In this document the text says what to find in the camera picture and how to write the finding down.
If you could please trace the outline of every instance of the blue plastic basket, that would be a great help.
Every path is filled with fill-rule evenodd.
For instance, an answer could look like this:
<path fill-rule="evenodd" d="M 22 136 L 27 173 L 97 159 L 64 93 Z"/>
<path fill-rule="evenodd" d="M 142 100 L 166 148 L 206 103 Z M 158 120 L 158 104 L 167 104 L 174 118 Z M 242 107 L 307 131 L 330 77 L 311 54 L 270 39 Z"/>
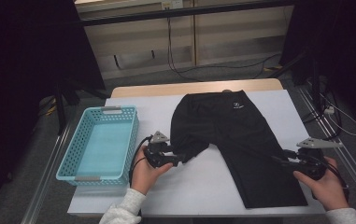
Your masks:
<path fill-rule="evenodd" d="M 87 108 L 56 174 L 71 185 L 126 185 L 139 120 L 132 105 Z"/>

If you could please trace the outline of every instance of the small logo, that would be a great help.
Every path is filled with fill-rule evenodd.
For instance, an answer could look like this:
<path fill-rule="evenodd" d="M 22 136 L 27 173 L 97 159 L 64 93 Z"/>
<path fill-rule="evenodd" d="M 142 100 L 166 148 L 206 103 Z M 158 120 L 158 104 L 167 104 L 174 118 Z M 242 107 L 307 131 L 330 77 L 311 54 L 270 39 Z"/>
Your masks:
<path fill-rule="evenodd" d="M 234 105 L 234 109 L 240 109 L 240 108 L 244 107 L 240 103 L 233 103 L 233 105 Z"/>

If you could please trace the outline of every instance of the person's arm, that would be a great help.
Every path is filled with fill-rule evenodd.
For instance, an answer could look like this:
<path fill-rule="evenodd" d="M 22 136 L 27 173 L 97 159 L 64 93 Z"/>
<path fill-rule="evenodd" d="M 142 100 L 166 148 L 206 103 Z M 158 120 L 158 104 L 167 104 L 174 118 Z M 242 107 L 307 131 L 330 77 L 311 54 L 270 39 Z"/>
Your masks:
<path fill-rule="evenodd" d="M 158 177 L 167 172 L 172 166 L 168 163 L 160 168 L 154 169 L 146 160 L 143 150 L 139 149 L 135 158 L 135 167 L 132 177 L 131 188 L 127 190 L 124 199 L 119 205 L 111 205 L 102 216 L 100 224 L 139 223 L 141 217 L 137 215 L 142 203 L 146 199 L 146 194 L 155 184 Z"/>
<path fill-rule="evenodd" d="M 325 160 L 337 167 L 334 159 L 325 157 Z M 311 188 L 327 211 L 326 216 L 332 224 L 356 224 L 356 210 L 349 208 L 340 180 L 330 170 L 326 170 L 323 178 L 319 180 L 313 180 L 298 171 L 294 171 L 293 175 Z"/>

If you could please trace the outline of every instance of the white sleeve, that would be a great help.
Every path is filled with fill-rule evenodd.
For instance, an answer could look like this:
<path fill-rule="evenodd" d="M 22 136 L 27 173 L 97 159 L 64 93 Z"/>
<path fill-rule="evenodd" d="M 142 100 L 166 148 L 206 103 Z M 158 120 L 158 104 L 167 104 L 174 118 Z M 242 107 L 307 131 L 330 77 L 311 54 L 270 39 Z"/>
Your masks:
<path fill-rule="evenodd" d="M 102 216 L 100 224 L 139 223 L 137 216 L 146 196 L 134 189 L 128 189 L 120 205 L 112 204 Z"/>
<path fill-rule="evenodd" d="M 331 224 L 356 224 L 356 210 L 340 208 L 326 212 Z"/>

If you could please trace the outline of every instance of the white tabletop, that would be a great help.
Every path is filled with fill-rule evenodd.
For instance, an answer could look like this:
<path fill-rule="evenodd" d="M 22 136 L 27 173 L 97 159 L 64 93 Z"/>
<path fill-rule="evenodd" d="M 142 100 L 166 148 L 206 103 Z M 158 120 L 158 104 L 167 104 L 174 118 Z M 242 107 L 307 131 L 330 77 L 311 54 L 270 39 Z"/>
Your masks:
<path fill-rule="evenodd" d="M 308 133 L 286 91 L 247 92 L 266 118 L 279 144 L 297 150 Z M 136 144 L 160 131 L 170 134 L 173 112 L 183 95 L 108 99 L 106 105 L 135 105 L 139 117 Z M 246 209 L 234 180 L 216 146 L 210 146 L 186 164 L 161 176 L 142 206 L 144 217 L 288 217 L 323 214 L 321 204 L 301 185 L 308 206 Z M 116 187 L 77 187 L 68 213 L 102 216 L 112 203 L 121 202 L 126 191 Z"/>

